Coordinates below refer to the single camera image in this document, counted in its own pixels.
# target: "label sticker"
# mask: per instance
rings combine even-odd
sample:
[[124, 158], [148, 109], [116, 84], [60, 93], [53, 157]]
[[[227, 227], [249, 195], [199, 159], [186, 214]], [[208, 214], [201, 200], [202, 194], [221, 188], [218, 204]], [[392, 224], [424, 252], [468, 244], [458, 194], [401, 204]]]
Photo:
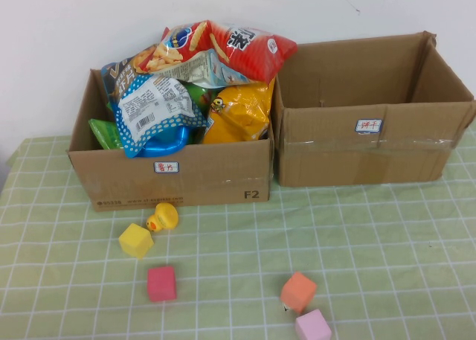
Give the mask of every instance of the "label sticker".
[[160, 161], [154, 163], [154, 169], [159, 174], [170, 174], [179, 172], [179, 163], [177, 161]]
[[271, 52], [272, 54], [277, 53], [277, 43], [274, 39], [268, 40], [268, 49], [269, 49], [269, 52]]
[[362, 134], [380, 133], [382, 119], [359, 119], [356, 124], [356, 132]]

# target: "yellow rubber duck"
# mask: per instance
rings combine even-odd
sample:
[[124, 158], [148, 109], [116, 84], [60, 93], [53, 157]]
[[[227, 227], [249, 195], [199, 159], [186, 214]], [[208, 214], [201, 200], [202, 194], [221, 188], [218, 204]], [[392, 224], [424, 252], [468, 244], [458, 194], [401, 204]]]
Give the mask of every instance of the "yellow rubber duck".
[[179, 213], [173, 205], [168, 202], [161, 202], [155, 207], [155, 213], [147, 219], [149, 231], [158, 232], [166, 229], [171, 230], [179, 223]]

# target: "white wall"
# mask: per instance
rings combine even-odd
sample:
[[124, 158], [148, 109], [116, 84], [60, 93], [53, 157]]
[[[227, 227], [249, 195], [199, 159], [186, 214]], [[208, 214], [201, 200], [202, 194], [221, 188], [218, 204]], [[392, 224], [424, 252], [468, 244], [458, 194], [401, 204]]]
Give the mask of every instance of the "white wall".
[[428, 30], [476, 92], [475, 17], [474, 0], [0, 0], [0, 182], [24, 138], [71, 133], [89, 68], [133, 55], [166, 25], [215, 19], [297, 42]]

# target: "packing tape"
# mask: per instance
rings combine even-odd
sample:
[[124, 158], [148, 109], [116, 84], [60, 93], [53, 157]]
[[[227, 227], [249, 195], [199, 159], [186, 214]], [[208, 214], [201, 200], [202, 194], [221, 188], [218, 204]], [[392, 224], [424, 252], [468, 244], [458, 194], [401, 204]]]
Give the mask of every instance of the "packing tape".
[[283, 141], [284, 152], [332, 152], [332, 151], [359, 151], [389, 153], [395, 150], [453, 150], [455, 142], [448, 139], [431, 138], [398, 138], [379, 139], [359, 142], [354, 138], [336, 138], [325, 141]]

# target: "orange cube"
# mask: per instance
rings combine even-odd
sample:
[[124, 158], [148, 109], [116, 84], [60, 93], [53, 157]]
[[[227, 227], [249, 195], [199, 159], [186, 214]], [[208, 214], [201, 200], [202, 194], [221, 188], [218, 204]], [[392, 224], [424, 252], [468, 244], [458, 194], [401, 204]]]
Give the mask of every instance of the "orange cube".
[[285, 307], [301, 314], [314, 298], [317, 284], [300, 272], [295, 272], [286, 282], [281, 292], [281, 301]]

